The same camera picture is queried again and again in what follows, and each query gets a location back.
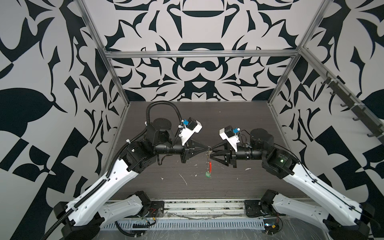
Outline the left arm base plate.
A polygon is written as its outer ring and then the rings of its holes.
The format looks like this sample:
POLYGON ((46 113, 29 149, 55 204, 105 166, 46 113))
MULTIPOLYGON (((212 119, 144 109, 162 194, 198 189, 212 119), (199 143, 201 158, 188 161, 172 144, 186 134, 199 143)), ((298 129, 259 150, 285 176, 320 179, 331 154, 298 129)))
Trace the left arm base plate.
POLYGON ((164 201, 152 201, 145 204, 141 211, 143 217, 162 217, 164 215, 165 202, 164 201))

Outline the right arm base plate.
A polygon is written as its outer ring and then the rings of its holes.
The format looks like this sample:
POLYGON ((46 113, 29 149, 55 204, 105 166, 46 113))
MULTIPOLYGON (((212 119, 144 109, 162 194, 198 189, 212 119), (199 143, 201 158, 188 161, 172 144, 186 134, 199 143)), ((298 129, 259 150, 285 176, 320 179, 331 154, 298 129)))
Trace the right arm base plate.
POLYGON ((277 212, 272 204, 262 200, 245 200, 246 216, 249 218, 275 216, 277 212))

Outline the large metal keyring red handle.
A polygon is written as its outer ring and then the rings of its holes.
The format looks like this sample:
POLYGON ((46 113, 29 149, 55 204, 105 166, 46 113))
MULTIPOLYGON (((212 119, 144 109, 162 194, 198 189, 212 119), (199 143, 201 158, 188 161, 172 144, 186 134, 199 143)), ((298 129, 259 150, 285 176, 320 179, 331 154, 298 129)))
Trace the large metal keyring red handle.
POLYGON ((210 172, 212 174, 212 162, 210 159, 210 154, 212 153, 211 147, 208 146, 208 153, 207 153, 207 172, 210 172))

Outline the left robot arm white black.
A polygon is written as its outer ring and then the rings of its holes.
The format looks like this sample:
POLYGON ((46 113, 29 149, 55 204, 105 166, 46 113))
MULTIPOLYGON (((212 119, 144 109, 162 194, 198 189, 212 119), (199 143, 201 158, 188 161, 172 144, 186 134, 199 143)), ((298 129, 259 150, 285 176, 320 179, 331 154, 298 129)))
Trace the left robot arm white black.
POLYGON ((111 205, 107 201, 150 165, 161 165, 160 155, 179 155, 182 163, 185 163, 207 150, 206 146, 191 138, 202 129, 199 121, 193 118, 180 120, 175 136, 171 127, 171 122, 164 118, 147 121, 146 128, 118 151, 107 172, 89 189, 74 200, 60 202, 54 207, 57 221, 42 239, 48 239, 63 224, 61 232, 65 240, 91 240, 111 222, 123 217, 145 216, 151 200, 143 191, 111 205))

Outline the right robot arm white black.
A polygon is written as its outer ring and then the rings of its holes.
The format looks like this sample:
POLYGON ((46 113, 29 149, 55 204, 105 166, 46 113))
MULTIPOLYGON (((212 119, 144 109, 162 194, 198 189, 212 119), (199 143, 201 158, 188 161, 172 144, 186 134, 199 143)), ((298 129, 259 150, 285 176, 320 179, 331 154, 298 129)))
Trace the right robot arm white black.
POLYGON ((267 190, 250 218, 287 215, 323 229, 333 240, 367 240, 375 209, 342 195, 316 177, 297 157, 284 148, 276 148, 274 137, 264 129, 254 129, 250 141, 240 145, 240 129, 228 126, 220 130, 222 142, 210 147, 210 158, 223 165, 237 166, 238 160, 260 160, 271 175, 298 188, 316 202, 305 204, 276 191, 267 190))

